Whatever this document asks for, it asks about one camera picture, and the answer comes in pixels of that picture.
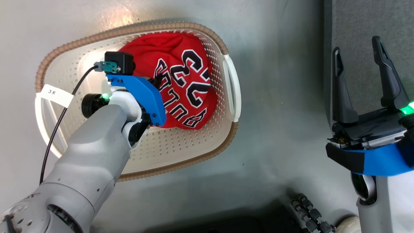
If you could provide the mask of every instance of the green light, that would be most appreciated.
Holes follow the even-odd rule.
[[[102,98],[108,100],[109,99],[109,94],[103,93]]]
[[[411,102],[411,103],[409,103],[408,105],[407,105],[407,107],[405,107],[405,108],[401,108],[400,109],[402,112],[404,112],[404,114],[405,115],[410,115],[410,114],[413,114],[414,113],[414,101],[413,102]]]

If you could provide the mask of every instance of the black cable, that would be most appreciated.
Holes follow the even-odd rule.
[[[82,84],[83,80],[85,80],[86,76],[87,76],[87,75],[88,75],[88,74],[89,74],[92,70],[94,70],[94,69],[96,69],[96,68],[98,68],[98,66],[92,66],[91,68],[89,68],[89,69],[88,69],[88,71],[87,71],[87,72],[86,72],[86,73],[82,76],[82,78],[79,80],[79,82],[78,82],[78,84],[76,85],[75,89],[73,89],[72,95],[75,95],[75,94],[76,94],[76,92],[78,91],[78,89],[79,89],[80,85]],[[62,119],[63,119],[63,117],[64,117],[64,115],[65,115],[66,111],[67,111],[67,108],[64,108],[64,109],[63,109],[63,111],[62,111],[62,113],[60,114],[60,117],[59,117],[58,121],[56,122],[55,128],[54,128],[54,129],[53,129],[53,131],[52,131],[51,138],[50,138],[50,140],[49,140],[49,144],[48,144],[48,146],[46,147],[45,157],[43,158],[42,170],[41,170],[41,172],[40,172],[40,183],[39,183],[39,185],[41,185],[41,184],[43,183],[43,177],[44,177],[44,175],[45,175],[46,162],[47,162],[48,157],[49,157],[49,152],[50,152],[50,150],[51,150],[51,146],[52,146],[52,143],[53,143],[53,139],[55,138],[56,132],[58,131],[59,125],[60,125],[60,123],[62,122]]]

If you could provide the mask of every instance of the gray floor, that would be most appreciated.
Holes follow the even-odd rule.
[[[34,76],[69,41],[148,20],[189,20],[227,44],[242,91],[239,130],[221,155],[117,184],[97,215],[102,232],[142,232],[288,204],[303,192],[334,223],[357,213],[349,172],[325,154],[322,0],[25,1],[0,9],[0,210],[38,184],[45,149],[34,118]],[[56,161],[51,156],[49,166]]]

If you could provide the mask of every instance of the white plastic basket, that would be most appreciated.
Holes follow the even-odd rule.
[[[37,72],[37,93],[44,84],[72,92],[85,71],[95,61],[103,61],[106,51],[117,51],[141,35],[157,32],[191,33],[201,40],[213,64],[211,87],[218,96],[217,108],[213,117],[200,130],[152,127],[142,137],[140,146],[131,151],[131,158],[119,181],[181,169],[212,158],[230,145],[238,127],[241,92],[236,69],[221,38],[205,26],[191,22],[130,25],[56,48],[45,57]],[[66,140],[86,121],[80,108],[84,95],[110,91],[104,73],[92,72],[87,77],[63,118],[51,148],[52,153],[60,157],[66,150]],[[48,143],[50,132],[63,107],[37,95],[35,109],[41,135]]]

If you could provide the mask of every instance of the basket rim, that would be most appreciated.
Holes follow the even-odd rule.
[[[143,32],[157,32],[157,31],[166,31],[166,30],[192,30],[195,32],[203,33],[204,35],[208,36],[211,40],[213,40],[216,45],[218,46],[219,50],[223,55],[227,55],[229,53],[229,50],[227,46],[224,44],[223,40],[211,29],[208,27],[194,23],[194,22],[164,22],[164,23],[155,23],[155,24],[148,24],[148,23],[139,23],[139,24],[131,24],[115,29],[111,29],[105,32],[97,33],[92,36],[88,36],[82,39],[78,39],[76,41],[72,41],[70,43],[64,44],[60,47],[55,48],[52,50],[41,62],[37,72],[36,72],[36,81],[35,81],[35,90],[36,93],[39,93],[42,91],[42,88],[44,86],[44,79],[46,75],[46,71],[50,64],[55,60],[59,55],[61,55],[64,52],[92,44],[98,41],[111,39],[119,36],[127,36],[131,34],[136,33],[143,33]],[[145,171],[139,171],[134,173],[128,173],[128,174],[121,174],[118,178],[118,181],[128,181],[128,180],[136,180],[141,179],[145,177],[155,176],[164,174],[167,172],[179,170],[181,168],[185,168],[197,163],[200,163],[202,161],[206,161],[208,159],[211,159],[221,152],[223,152],[233,141],[234,137],[236,136],[236,132],[238,129],[238,122],[232,122],[231,127],[229,130],[229,133],[226,137],[226,139],[214,150],[196,156],[191,159],[183,160],[178,163],[170,164],[163,167],[158,167],[155,169],[145,170]]]

